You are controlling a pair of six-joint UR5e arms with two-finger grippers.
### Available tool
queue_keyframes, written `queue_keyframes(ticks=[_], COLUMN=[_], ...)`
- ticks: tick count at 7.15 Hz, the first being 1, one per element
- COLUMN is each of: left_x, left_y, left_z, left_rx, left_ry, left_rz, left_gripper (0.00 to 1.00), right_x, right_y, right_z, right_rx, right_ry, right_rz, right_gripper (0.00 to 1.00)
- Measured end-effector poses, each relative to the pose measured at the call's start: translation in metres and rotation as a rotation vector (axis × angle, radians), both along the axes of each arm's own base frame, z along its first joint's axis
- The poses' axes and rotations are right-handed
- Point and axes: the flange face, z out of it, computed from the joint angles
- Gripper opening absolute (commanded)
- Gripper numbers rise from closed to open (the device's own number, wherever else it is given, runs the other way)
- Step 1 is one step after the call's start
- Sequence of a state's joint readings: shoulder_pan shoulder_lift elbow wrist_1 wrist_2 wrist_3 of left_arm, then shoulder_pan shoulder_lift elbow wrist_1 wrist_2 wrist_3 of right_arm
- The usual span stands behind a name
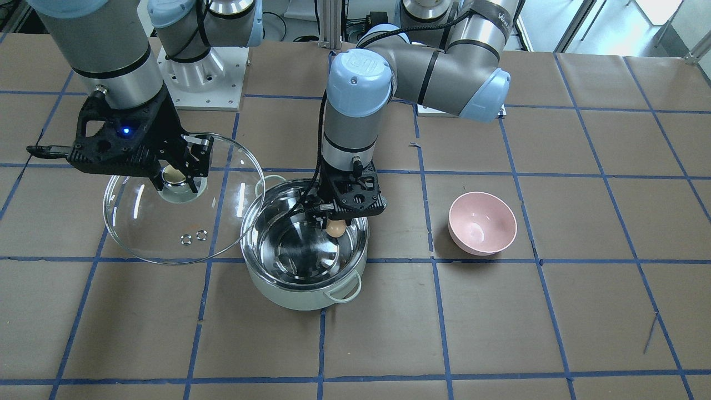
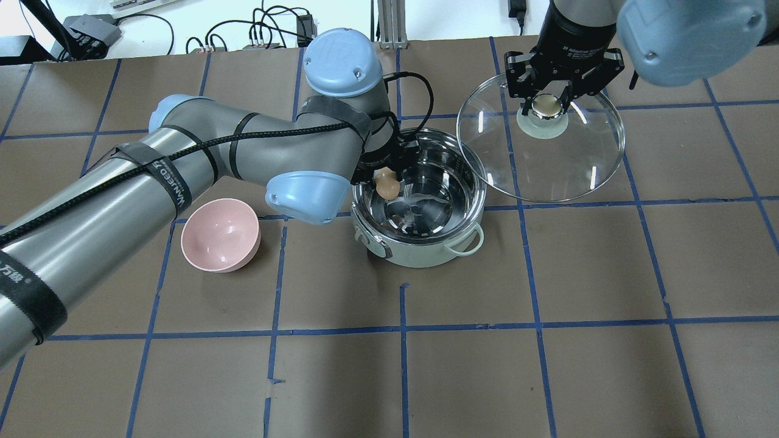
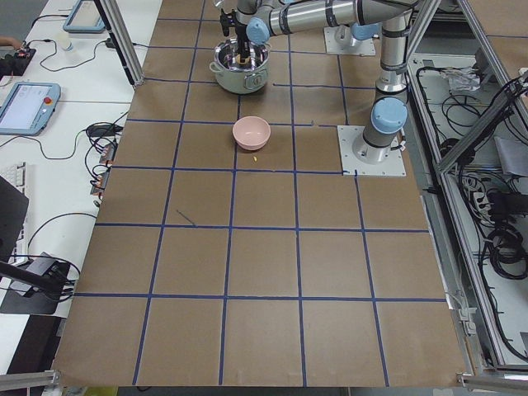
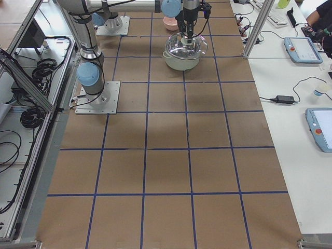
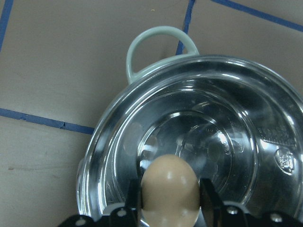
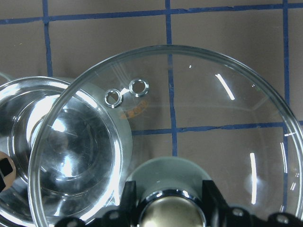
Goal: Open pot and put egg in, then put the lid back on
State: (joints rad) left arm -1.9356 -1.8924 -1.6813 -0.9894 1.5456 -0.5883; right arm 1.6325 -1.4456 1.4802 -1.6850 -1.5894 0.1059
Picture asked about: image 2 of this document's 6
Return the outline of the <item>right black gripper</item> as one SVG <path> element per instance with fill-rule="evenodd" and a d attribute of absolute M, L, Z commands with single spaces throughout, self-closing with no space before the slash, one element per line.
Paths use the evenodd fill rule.
<path fill-rule="evenodd" d="M 562 113 L 567 114 L 571 103 L 584 96 L 595 96 L 625 69 L 623 55 L 618 48 L 597 50 L 591 59 L 554 59 L 535 47 L 531 52 L 505 52 L 503 55 L 509 96 L 523 98 L 521 114 L 528 116 L 535 97 L 552 82 L 563 89 L 559 96 Z"/>

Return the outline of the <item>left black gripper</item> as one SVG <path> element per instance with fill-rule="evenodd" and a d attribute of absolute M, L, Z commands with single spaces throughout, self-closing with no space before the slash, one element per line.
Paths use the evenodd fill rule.
<path fill-rule="evenodd" d="M 367 183 L 375 171 L 389 167 L 398 175 L 417 164 L 421 157 L 421 146 L 417 141 L 420 128 L 400 128 L 397 119 L 385 119 L 376 133 L 387 133 L 385 141 L 379 141 L 379 148 L 362 153 L 351 177 L 351 184 Z"/>

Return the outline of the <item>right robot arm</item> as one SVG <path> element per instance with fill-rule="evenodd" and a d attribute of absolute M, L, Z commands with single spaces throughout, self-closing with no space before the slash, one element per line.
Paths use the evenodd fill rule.
<path fill-rule="evenodd" d="M 661 87 L 715 77 L 754 48 L 777 43 L 776 1 L 552 1 L 537 44 L 504 56 L 508 94 L 522 114 L 553 82 L 562 112 L 625 69 Z"/>

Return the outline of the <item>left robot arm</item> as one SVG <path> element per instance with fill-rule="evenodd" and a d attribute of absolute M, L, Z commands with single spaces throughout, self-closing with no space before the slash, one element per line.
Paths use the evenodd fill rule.
<path fill-rule="evenodd" d="M 264 186 L 280 214 L 335 219 L 354 175 L 396 137 L 384 73 L 373 42 L 345 28 L 316 36 L 301 66 L 313 94 L 293 121 L 174 94 L 147 135 L 3 228 L 2 368 L 221 177 Z"/>

